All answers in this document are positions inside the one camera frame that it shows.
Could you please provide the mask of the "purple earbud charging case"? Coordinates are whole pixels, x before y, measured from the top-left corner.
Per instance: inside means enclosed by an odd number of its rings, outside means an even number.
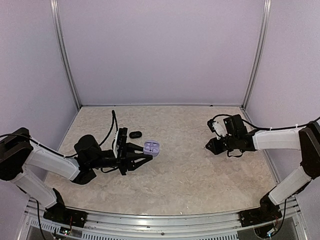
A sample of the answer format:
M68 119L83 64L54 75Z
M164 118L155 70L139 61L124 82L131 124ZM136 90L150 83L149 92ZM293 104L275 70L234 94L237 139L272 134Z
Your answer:
M143 153L157 157L160 153L160 143L156 140L147 140L143 145Z

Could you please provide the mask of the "black earbud charging case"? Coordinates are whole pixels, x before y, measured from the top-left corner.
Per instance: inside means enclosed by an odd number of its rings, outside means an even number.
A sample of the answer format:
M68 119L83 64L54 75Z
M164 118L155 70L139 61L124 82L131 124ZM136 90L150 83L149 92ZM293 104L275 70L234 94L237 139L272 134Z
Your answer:
M141 131L132 131L129 133L129 137L131 139L138 139L142 137L142 132Z

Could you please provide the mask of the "front aluminium rail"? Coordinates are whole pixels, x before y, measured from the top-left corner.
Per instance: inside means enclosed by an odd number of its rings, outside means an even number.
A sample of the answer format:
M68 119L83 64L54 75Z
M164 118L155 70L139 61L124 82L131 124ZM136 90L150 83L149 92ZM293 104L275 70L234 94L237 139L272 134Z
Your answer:
M237 210L192 215L132 215L87 210L82 227L44 219L28 202L19 240L306 240L297 202L281 204L284 219L242 226Z

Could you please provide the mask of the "left aluminium frame post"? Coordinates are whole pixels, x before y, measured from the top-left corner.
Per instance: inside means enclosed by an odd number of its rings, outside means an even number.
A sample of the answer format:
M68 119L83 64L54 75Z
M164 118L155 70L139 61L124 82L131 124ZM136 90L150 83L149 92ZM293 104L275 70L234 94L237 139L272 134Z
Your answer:
M61 18L60 18L60 12L59 12L59 3L57 0L50 0L50 8L51 8L51 14L53 18L53 25L55 28L55 34L57 38L57 44L60 52L60 57L63 65L63 69L66 75L66 80L68 83L68 86L70 88L71 92L71 97L74 102L74 105L79 111L82 107L82 103L77 91L77 87L73 78L71 66L70 66L70 61L68 58L68 53L64 41L64 35L63 35L63 28L62 28L62 23L61 23Z

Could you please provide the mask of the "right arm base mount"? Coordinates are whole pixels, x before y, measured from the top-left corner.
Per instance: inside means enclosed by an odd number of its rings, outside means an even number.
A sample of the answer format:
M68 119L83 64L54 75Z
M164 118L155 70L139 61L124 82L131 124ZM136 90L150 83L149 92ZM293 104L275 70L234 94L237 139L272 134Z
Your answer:
M270 222L283 216L280 210L263 212L259 207L240 211L238 215L243 228Z

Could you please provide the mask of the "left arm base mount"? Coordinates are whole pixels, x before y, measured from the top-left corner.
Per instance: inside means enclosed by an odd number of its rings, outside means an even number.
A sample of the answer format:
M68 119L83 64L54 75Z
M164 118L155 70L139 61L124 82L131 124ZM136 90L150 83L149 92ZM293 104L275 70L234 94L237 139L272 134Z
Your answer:
M87 216L87 212L71 208L50 208L43 214L43 217L47 220L79 228L84 227Z

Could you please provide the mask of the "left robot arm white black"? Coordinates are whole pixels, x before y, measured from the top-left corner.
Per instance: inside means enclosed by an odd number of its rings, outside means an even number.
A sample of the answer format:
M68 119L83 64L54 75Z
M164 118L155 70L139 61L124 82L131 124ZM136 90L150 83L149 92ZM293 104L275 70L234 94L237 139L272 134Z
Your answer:
M113 146L103 150L93 135L87 134L75 144L75 156L65 156L34 140L25 127L0 137L0 179L15 184L37 200L57 221L70 218L61 194L39 179L31 167L59 175L72 183L86 185L97 175L95 169L118 170L121 175L134 171L154 157L143 147L127 142L127 128L120 128Z

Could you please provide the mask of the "aluminium frame post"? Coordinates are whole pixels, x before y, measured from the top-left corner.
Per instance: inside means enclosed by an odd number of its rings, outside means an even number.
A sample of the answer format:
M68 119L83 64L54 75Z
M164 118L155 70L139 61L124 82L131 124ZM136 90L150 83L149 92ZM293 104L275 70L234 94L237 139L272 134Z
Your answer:
M265 41L266 41L266 36L267 36L267 32L268 32L268 24L269 24L269 19L270 19L271 6L272 6L271 0L264 1L259 36L258 36L258 41L257 41L257 47L256 47L254 58L253 58L253 64L252 64L251 72L249 75L248 85L246 87L244 99L243 99L243 102L241 105L242 109L244 111L248 108L248 105L249 105L249 102L250 102L250 99L251 99L251 96L253 93L254 85L255 85L255 82L257 79L259 66L261 63L264 45L265 45Z
M50 8L51 8L51 14L53 18L53 25L55 28L55 34L57 38L57 44L60 52L60 57L63 65L63 69L66 75L66 80L68 83L68 86L70 88L71 92L71 97L74 102L74 105L79 111L82 107L82 103L77 91L77 87L73 78L71 66L70 66L70 61L68 58L68 53L64 41L64 35L63 35L63 28L62 28L62 23L61 23L61 18L60 18L60 12L59 12L59 3L57 0L50 0Z

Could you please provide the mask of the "right aluminium frame post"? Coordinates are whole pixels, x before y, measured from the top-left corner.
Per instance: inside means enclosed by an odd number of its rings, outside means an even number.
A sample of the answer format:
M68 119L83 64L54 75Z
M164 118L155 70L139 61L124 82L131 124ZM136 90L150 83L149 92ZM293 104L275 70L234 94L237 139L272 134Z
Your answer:
M267 36L267 32L268 32L268 24L269 24L269 19L270 19L271 6L272 6L271 0L264 1L259 36L258 36L258 41L257 41L257 47L256 47L254 58L253 58L253 64L252 64L251 72L249 75L248 85L246 87L244 99L243 99L243 102L241 105L242 109L244 111L248 108L248 105L249 105L249 102L250 102L250 99L251 99L251 96L253 93L254 85L255 85L255 82L257 79L259 66L261 63L264 45L265 45L265 41L266 41L266 36Z

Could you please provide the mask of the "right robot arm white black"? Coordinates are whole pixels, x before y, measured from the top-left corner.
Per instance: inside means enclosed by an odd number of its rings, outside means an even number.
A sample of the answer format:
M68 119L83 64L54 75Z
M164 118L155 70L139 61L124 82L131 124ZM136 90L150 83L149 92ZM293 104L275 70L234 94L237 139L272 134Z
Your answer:
M234 150L241 153L262 150L289 149L301 153L299 167L260 200L256 218L266 222L288 197L300 192L312 180L320 176L320 120L306 124L264 128L254 126L248 131L247 121L239 114L223 115L220 124L215 117L207 121L210 131L216 136L209 140L206 149L214 155Z

